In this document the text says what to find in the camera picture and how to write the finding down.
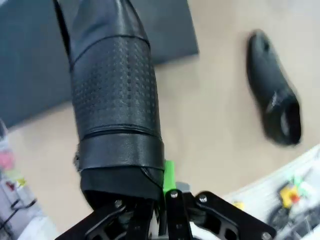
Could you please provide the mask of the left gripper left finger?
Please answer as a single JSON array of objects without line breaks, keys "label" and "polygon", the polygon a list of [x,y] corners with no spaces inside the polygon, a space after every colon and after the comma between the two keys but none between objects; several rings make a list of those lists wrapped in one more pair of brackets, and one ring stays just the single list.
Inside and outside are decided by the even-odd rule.
[{"label": "left gripper left finger", "polygon": [[155,202],[140,199],[126,204],[116,200],[75,224],[57,240],[148,240]]}]

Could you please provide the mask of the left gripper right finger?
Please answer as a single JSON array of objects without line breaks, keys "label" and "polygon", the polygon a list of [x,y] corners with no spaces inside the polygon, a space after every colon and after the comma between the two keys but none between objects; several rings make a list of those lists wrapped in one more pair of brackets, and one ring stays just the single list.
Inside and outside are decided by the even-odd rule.
[{"label": "left gripper right finger", "polygon": [[177,188],[175,165],[164,164],[163,193],[170,240],[273,240],[276,231],[210,191]]}]

